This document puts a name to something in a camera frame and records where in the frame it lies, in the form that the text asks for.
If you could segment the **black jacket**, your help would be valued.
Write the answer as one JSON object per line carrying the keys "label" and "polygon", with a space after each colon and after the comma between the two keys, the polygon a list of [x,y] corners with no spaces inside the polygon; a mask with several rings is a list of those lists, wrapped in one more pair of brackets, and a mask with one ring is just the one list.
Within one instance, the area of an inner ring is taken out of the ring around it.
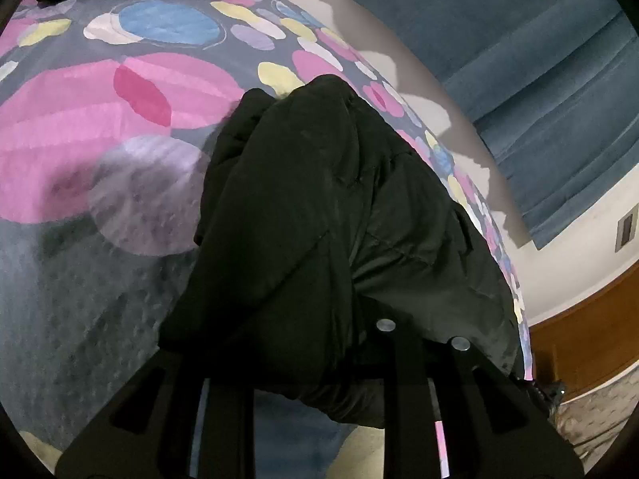
{"label": "black jacket", "polygon": [[159,347],[225,383],[381,427],[383,381],[453,337],[524,374],[511,289],[484,237],[339,77],[242,96],[216,139],[194,240]]}

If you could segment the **wooden skirting board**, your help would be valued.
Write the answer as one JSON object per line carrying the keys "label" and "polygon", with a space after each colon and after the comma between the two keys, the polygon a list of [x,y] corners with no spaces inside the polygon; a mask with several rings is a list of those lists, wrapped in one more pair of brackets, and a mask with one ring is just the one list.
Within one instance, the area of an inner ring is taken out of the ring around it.
{"label": "wooden skirting board", "polygon": [[638,266],[531,328],[533,376],[566,384],[573,399],[638,362]]}

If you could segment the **colourful dotted bedspread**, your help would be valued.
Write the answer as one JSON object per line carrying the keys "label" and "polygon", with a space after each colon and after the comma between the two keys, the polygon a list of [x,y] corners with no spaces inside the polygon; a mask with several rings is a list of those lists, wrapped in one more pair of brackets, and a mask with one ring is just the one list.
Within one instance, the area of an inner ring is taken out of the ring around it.
{"label": "colourful dotted bedspread", "polygon": [[1,401],[52,461],[151,358],[195,261],[242,93],[335,73],[413,141],[502,267],[484,198],[365,58],[287,0],[8,0],[1,35]]}

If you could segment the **blue curtain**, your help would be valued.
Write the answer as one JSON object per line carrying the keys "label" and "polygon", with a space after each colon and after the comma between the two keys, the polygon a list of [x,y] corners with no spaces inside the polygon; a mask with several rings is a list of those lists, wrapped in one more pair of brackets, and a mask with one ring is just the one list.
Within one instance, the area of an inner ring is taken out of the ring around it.
{"label": "blue curtain", "polygon": [[638,161],[638,0],[353,0],[472,122],[545,247]]}

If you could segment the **wall socket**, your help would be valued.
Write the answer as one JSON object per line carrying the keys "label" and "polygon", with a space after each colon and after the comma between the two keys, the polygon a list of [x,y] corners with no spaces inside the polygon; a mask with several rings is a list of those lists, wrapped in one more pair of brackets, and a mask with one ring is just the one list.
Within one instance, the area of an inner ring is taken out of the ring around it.
{"label": "wall socket", "polygon": [[619,252],[623,247],[626,247],[630,241],[636,236],[636,230],[638,226],[638,206],[634,206],[627,214],[625,214],[617,222],[616,238],[615,238],[615,251]]}

